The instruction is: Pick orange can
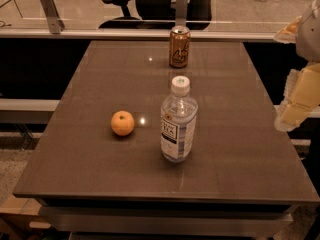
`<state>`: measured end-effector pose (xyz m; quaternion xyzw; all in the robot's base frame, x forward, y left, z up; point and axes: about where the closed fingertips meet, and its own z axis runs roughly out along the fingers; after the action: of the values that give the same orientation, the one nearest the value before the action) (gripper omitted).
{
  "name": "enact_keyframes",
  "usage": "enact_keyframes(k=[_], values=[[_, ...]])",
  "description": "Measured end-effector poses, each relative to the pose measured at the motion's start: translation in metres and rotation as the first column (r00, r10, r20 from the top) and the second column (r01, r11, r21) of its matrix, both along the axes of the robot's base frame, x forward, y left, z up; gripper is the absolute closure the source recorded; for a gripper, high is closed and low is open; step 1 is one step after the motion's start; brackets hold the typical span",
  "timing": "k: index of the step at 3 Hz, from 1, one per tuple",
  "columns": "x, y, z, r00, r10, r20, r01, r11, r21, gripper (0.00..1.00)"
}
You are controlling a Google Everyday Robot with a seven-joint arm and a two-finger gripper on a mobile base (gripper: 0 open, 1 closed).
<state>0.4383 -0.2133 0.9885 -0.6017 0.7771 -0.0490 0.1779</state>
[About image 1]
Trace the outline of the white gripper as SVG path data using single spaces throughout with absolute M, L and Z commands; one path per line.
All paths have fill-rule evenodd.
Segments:
M 302 17 L 296 17 L 280 29 L 274 40 L 284 44 L 296 42 L 300 57 L 320 62 L 320 0 L 314 0 Z M 290 132 L 320 105 L 320 63 L 308 63 L 301 71 L 291 69 L 283 96 L 274 126 L 279 131 Z

